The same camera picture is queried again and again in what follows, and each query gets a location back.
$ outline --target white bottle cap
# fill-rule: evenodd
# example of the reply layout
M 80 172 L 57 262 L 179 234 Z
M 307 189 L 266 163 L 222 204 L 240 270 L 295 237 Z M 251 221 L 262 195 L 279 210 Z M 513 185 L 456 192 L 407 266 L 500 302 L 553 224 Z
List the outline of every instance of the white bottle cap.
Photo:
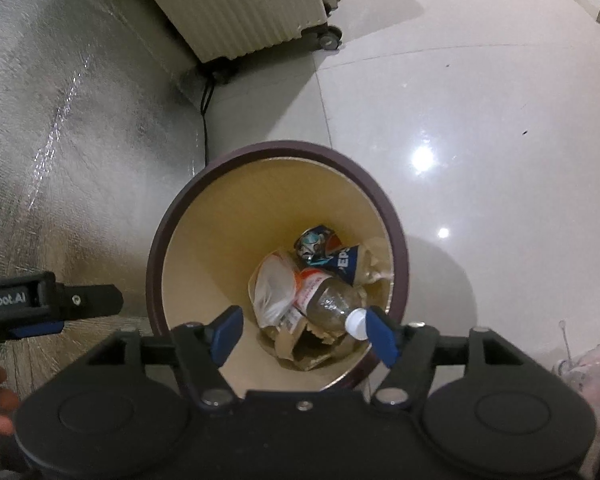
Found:
M 344 328 L 359 341 L 366 339 L 366 310 L 357 308 L 344 322 Z

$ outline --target trash can rim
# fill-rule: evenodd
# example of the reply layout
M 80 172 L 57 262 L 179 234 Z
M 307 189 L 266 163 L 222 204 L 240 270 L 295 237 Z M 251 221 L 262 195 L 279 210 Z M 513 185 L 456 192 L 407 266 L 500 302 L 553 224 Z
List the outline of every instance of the trash can rim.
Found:
M 400 287 L 396 287 L 394 278 L 388 310 L 388 315 L 392 319 L 401 322 L 409 294 L 409 257 L 400 220 L 384 191 L 359 165 L 331 148 L 300 140 L 273 140 L 252 144 L 213 160 L 204 170 L 195 175 L 171 202 L 156 231 L 146 270 L 146 306 L 154 334 L 169 333 L 162 304 L 162 269 L 171 237 L 189 205 L 207 186 L 221 176 L 245 164 L 269 158 L 298 158 L 324 164 L 355 183 L 371 200 L 389 237 L 394 276 L 400 276 L 400 281 L 403 282 Z M 329 387 L 353 388 L 363 381 L 378 363 L 375 354 L 368 351 L 358 364 Z

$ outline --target shiny plastic film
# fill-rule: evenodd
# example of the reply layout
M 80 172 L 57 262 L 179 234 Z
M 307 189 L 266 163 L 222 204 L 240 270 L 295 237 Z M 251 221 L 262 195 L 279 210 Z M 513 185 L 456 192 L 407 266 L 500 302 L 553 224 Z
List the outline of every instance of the shiny plastic film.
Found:
M 125 298 L 120 316 L 0 348 L 21 396 L 111 330 L 149 331 L 151 242 L 204 165 L 192 54 L 168 30 L 151 0 L 0 0 L 0 276 Z

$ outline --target cardboard piece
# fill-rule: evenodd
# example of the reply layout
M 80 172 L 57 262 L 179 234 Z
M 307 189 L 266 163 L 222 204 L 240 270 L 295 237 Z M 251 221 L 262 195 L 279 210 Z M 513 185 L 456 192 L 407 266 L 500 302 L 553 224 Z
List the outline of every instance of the cardboard piece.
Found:
M 289 309 L 277 327 L 262 330 L 258 342 L 269 354 L 302 371 L 347 356 L 356 345 L 349 334 L 326 332 L 295 308 Z

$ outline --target finger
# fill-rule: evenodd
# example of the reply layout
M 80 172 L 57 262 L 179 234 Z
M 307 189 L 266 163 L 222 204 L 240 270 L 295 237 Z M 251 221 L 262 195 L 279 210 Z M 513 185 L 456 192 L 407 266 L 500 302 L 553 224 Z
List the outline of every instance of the finger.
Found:
M 0 410 L 12 412 L 20 404 L 20 399 L 8 388 L 0 388 Z
M 13 434 L 13 422 L 11 419 L 0 413 L 0 434 L 11 435 Z
M 7 370 L 0 366 L 0 384 L 7 380 Z

